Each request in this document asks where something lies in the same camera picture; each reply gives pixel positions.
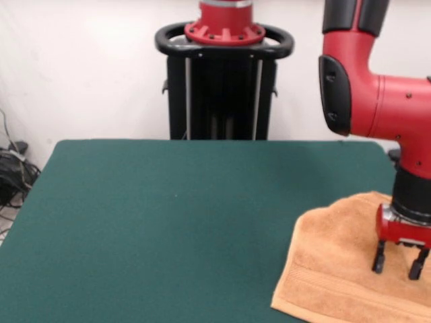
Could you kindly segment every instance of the black cylindrical joint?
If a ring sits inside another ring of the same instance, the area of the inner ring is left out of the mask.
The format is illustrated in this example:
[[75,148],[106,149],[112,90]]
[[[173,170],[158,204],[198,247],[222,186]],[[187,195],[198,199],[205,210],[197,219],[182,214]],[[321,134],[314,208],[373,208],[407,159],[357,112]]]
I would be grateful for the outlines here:
[[358,29],[378,37],[388,6],[389,0],[362,0]]
[[325,0],[323,33],[351,30],[355,18],[356,0]]
[[407,220],[431,225],[431,180],[399,168],[393,187],[392,207]]

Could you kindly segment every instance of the red robot arm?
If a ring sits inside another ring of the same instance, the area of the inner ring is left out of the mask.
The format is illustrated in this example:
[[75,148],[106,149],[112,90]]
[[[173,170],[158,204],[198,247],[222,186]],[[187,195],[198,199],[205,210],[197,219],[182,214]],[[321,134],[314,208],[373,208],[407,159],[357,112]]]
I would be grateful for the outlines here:
[[326,0],[321,96],[332,131],[399,142],[393,201],[378,212],[380,268],[374,263],[373,269],[383,267],[386,240],[413,244],[422,248],[410,275],[418,279],[431,247],[431,81],[370,71],[370,53],[388,6],[389,0]]

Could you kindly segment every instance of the metal rod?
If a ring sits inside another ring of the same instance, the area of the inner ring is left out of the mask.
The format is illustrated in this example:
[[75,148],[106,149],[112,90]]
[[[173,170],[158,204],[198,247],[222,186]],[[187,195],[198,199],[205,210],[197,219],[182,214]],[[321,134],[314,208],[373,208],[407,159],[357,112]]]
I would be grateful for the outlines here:
[[211,140],[218,139],[218,122],[217,122],[217,114],[211,115]]
[[228,116],[226,118],[226,139],[232,140],[234,138],[234,118]]
[[262,69],[263,69],[263,61],[260,60],[257,62],[255,115],[253,119],[253,140],[256,140],[256,137],[257,137],[257,121],[259,118],[259,103],[261,100]]
[[187,140],[191,140],[191,59],[186,59],[186,124]]

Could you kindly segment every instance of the white wall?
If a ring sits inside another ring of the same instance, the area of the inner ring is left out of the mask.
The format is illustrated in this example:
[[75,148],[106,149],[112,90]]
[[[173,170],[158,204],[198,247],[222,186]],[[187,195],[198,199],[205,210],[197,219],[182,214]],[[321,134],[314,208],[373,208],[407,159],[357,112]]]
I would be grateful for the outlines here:
[[[198,0],[0,0],[0,104],[43,166],[55,143],[168,138],[166,57],[156,30],[193,20]],[[392,0],[372,56],[379,73],[431,75],[431,1]],[[323,0],[255,0],[255,19],[291,32],[279,62],[270,139],[339,139],[321,111]],[[385,147],[393,144],[384,143]]]

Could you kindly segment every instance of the green table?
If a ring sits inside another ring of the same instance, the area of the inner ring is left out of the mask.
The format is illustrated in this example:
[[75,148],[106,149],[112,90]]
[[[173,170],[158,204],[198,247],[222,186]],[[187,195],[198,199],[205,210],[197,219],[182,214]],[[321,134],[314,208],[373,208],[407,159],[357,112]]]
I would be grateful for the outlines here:
[[0,248],[0,321],[288,322],[296,218],[394,174],[372,143],[64,141]]

